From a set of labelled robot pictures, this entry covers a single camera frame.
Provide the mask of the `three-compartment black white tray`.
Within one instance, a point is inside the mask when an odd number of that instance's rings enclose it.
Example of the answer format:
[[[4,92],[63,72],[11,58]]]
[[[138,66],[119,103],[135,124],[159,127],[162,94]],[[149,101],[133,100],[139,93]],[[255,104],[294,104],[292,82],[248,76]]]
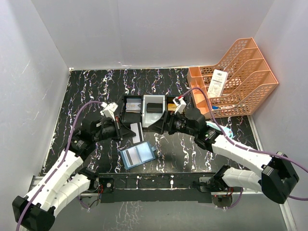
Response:
[[[141,123],[143,130],[148,132],[165,133],[174,120],[175,107],[171,95],[124,95],[120,109],[120,119],[126,126]]]

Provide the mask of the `blue leather card holder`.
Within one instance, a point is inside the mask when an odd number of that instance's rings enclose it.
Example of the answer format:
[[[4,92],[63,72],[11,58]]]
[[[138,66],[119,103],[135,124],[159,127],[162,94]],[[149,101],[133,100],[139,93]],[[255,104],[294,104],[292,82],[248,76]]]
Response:
[[[139,142],[127,149],[121,150],[120,154],[124,168],[129,170],[155,159],[156,148],[148,141]]]

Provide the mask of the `patterned white card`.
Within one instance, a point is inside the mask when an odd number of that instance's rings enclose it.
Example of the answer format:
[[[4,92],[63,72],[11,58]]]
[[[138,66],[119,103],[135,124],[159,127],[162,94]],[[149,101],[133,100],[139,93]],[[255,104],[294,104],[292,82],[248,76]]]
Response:
[[[126,112],[140,113],[141,112],[141,102],[127,102]]]

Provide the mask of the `packaged nail clipper blister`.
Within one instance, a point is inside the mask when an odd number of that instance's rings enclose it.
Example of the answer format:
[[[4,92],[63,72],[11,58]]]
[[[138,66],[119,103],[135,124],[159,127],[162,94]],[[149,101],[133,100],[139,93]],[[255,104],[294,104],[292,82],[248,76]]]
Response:
[[[215,129],[218,129],[218,130],[221,131],[221,129],[219,128],[219,126],[217,126],[217,124],[214,123],[214,122],[207,121],[206,124],[207,124],[208,126],[210,126],[211,128],[215,128]],[[225,127],[225,126],[223,126],[223,125],[220,125],[220,127],[223,129],[223,131],[226,133],[226,135],[227,135],[230,139],[233,138],[233,132],[232,132],[232,130],[231,130],[230,128]]]

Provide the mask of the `orange mesh file organizer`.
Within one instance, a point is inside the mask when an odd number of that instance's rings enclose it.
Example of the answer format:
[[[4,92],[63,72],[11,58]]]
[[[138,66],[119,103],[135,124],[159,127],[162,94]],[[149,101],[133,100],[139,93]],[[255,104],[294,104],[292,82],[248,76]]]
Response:
[[[222,95],[207,106],[199,89],[208,91],[214,70],[228,77]],[[252,115],[279,84],[253,38],[236,40],[215,65],[190,67],[187,80],[194,106],[206,118]]]

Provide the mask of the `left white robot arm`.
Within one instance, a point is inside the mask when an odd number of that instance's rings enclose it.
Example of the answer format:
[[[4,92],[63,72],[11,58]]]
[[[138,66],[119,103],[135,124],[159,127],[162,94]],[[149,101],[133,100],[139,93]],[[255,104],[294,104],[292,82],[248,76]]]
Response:
[[[117,103],[97,102],[102,118],[88,125],[72,127],[66,147],[56,163],[40,182],[25,196],[17,196],[12,203],[16,230],[48,231],[56,216],[72,200],[93,187],[98,175],[87,167],[79,170],[99,141],[121,141],[135,136],[115,115]]]

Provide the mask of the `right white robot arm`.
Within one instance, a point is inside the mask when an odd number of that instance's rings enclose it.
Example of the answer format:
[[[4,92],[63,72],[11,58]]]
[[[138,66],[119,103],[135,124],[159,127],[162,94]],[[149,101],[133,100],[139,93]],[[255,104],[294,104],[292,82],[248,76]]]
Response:
[[[299,176],[284,154],[266,155],[232,140],[220,128],[211,127],[197,108],[184,113],[165,111],[149,126],[156,133],[184,133],[193,136],[201,149],[229,158],[244,169],[224,165],[208,180],[194,182],[197,189],[218,192],[241,187],[262,192],[270,200],[284,204],[299,182]]]

